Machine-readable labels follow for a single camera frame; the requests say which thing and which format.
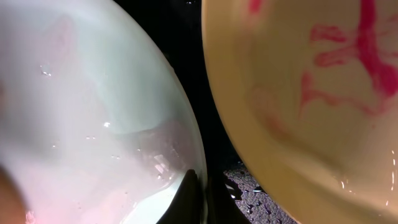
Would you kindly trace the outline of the yellow plate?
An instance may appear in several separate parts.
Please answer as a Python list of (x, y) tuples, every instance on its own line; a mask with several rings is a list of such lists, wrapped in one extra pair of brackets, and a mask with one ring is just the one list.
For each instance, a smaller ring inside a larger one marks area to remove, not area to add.
[(397, 222), (397, 0), (207, 0), (211, 92), (299, 223)]

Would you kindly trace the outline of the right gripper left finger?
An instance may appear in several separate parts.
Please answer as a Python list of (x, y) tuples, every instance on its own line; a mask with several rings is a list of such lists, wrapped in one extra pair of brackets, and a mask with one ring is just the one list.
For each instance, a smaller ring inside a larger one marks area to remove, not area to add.
[(203, 190), (193, 169), (187, 170), (170, 206), (157, 224), (200, 224)]

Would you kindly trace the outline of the light blue plate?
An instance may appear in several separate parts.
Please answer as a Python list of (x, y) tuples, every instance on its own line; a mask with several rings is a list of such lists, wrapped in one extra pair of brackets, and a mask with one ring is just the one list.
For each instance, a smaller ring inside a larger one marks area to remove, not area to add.
[(160, 49), (114, 1), (1, 2), (1, 222), (157, 223), (206, 160)]

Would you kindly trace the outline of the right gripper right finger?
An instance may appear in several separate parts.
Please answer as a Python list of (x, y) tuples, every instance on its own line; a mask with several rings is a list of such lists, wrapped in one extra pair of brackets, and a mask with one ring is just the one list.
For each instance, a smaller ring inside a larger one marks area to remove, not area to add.
[(209, 224), (251, 223), (236, 206), (219, 174), (208, 177), (207, 204)]

